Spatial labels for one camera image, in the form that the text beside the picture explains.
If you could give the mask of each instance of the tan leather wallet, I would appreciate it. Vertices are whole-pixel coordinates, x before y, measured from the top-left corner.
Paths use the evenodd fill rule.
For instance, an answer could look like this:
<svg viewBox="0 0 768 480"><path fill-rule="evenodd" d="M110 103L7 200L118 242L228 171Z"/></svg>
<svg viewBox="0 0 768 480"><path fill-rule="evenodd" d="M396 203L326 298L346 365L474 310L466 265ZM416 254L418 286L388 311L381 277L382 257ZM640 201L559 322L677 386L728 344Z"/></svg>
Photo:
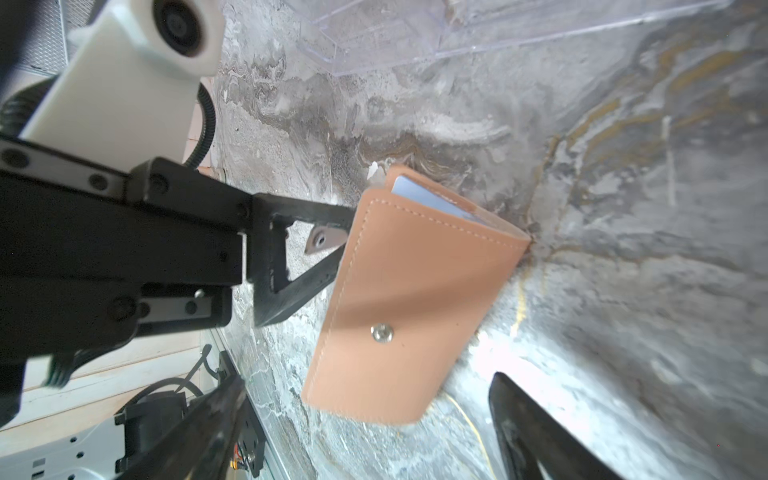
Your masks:
<svg viewBox="0 0 768 480"><path fill-rule="evenodd" d="M399 177L472 218L392 192ZM402 165L362 196L305 403L362 422L418 421L531 238Z"/></svg>

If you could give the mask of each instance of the black metal bracket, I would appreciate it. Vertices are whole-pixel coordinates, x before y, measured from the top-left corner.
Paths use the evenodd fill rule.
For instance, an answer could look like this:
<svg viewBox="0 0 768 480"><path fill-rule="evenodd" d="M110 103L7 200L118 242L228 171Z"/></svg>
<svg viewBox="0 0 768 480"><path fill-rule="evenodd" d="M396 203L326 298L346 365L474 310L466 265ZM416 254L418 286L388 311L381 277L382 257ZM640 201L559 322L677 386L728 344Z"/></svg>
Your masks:
<svg viewBox="0 0 768 480"><path fill-rule="evenodd" d="M225 350L219 355L219 384L228 376L237 375L234 363L230 354ZM240 437L237 444L243 457L246 459L248 469L253 477L258 477L261 469L264 467L264 449L266 447L266 435L264 428L259 422L259 416L250 402L250 397L246 396L246 401L240 407L244 410L242 418L243 424L240 426Z"/></svg>
<svg viewBox="0 0 768 480"><path fill-rule="evenodd" d="M204 297L196 298L196 293ZM152 309L153 303L160 308ZM161 320L154 321L155 313ZM141 288L136 336L218 328L227 326L231 318L232 289L228 286L146 284Z"/></svg>
<svg viewBox="0 0 768 480"><path fill-rule="evenodd" d="M488 403L509 480L621 480L516 383L497 372Z"/></svg>
<svg viewBox="0 0 768 480"><path fill-rule="evenodd" d="M253 229L248 236L246 276L253 283L253 321L256 326L283 322L330 285L344 254L344 246L341 246L295 280L288 280L288 227L303 221L349 232L354 218L354 209L340 205L269 194L253 196Z"/></svg>
<svg viewBox="0 0 768 480"><path fill-rule="evenodd" d="M131 170L125 198L129 205L170 211L225 229L250 230L250 194L164 158Z"/></svg>

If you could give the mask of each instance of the clear plastic container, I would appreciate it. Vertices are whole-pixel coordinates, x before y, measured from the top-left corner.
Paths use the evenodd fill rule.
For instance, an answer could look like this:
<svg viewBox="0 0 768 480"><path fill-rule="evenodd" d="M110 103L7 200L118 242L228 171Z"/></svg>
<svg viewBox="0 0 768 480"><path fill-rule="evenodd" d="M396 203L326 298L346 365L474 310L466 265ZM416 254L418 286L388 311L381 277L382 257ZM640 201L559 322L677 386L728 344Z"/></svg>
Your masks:
<svg viewBox="0 0 768 480"><path fill-rule="evenodd" d="M732 0L286 0L334 75L722 8Z"/></svg>

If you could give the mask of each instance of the gray marble countertop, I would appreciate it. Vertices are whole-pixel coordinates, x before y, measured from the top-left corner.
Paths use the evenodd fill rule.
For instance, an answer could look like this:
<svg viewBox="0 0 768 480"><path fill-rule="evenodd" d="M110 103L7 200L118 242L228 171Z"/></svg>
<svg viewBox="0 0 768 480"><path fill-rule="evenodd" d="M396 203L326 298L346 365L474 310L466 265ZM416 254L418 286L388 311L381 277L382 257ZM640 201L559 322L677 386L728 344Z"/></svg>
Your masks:
<svg viewBox="0 0 768 480"><path fill-rule="evenodd" d="M221 8L228 183L354 206L369 169L405 162L535 239L405 427L302 404L330 289L254 329L239 287L223 334L291 479L502 480L496 371L627 480L766 477L764 2L341 78L296 50L280 2Z"/></svg>

